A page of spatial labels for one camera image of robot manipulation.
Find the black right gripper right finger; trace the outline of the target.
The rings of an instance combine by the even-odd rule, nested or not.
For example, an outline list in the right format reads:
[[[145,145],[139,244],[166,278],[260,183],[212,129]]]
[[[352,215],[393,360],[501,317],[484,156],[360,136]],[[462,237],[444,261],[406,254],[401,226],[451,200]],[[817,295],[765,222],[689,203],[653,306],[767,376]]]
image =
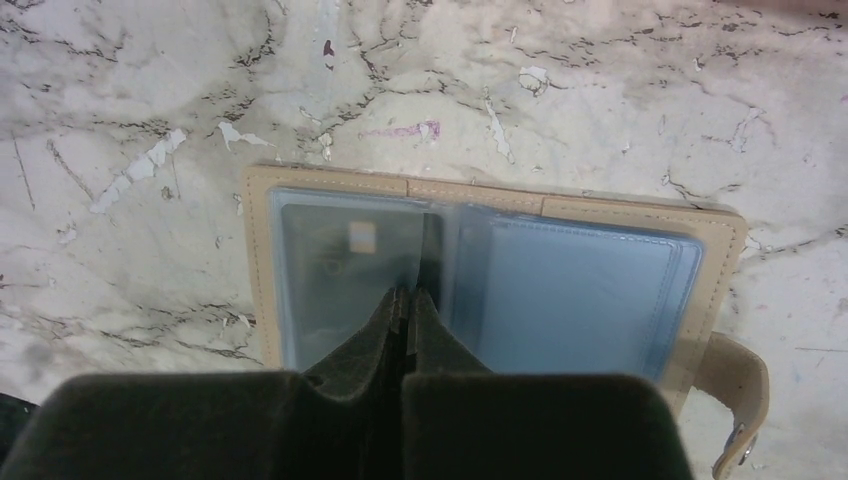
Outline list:
[[[407,479],[688,479],[657,389],[627,375],[497,374],[442,324],[426,291],[402,383]]]

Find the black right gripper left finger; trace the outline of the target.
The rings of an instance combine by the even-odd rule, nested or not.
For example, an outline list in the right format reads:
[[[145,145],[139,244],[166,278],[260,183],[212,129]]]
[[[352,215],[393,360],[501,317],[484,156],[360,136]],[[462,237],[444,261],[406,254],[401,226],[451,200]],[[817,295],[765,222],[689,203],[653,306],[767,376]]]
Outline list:
[[[409,294],[303,373],[84,375],[38,407],[5,479],[399,479]]]

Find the dark grey card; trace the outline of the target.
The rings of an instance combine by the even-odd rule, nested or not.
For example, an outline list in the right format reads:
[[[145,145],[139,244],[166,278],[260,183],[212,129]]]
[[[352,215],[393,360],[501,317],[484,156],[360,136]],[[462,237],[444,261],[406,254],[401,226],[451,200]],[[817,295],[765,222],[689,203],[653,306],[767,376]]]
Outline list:
[[[283,358],[304,371],[360,330],[388,290],[415,285],[424,215],[290,203],[280,220]]]

